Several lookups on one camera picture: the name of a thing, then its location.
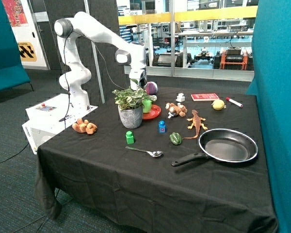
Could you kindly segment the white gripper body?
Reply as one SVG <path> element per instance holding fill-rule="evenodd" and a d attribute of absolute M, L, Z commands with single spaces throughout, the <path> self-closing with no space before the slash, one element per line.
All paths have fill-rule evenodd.
<path fill-rule="evenodd" d="M 144 88 L 146 80 L 146 70 L 145 69 L 131 69 L 129 73 L 130 87 L 132 90 L 137 90 L 138 87 Z"/>

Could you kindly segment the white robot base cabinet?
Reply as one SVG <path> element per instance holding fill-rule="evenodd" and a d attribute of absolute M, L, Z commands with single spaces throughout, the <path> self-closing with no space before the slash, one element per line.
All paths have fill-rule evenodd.
<path fill-rule="evenodd" d="M 85 110 L 72 107 L 67 94 L 59 94 L 26 109 L 29 120 L 22 125 L 34 154 L 40 145 L 70 127 L 78 118 L 94 111 L 91 105 Z"/>

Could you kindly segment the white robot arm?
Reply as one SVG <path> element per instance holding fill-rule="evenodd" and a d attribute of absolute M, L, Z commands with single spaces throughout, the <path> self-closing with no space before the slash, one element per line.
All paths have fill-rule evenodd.
<path fill-rule="evenodd" d="M 70 67 L 70 71 L 61 75 L 59 83 L 70 93 L 69 103 L 73 112 L 90 109 L 88 93 L 81 86 L 91 79 L 91 71 L 86 67 L 91 54 L 91 42 L 108 43 L 116 47 L 115 60 L 130 66 L 131 88 L 135 90 L 145 86 L 146 49 L 143 43 L 127 42 L 85 12 L 55 21 L 54 30 L 62 61 Z"/>

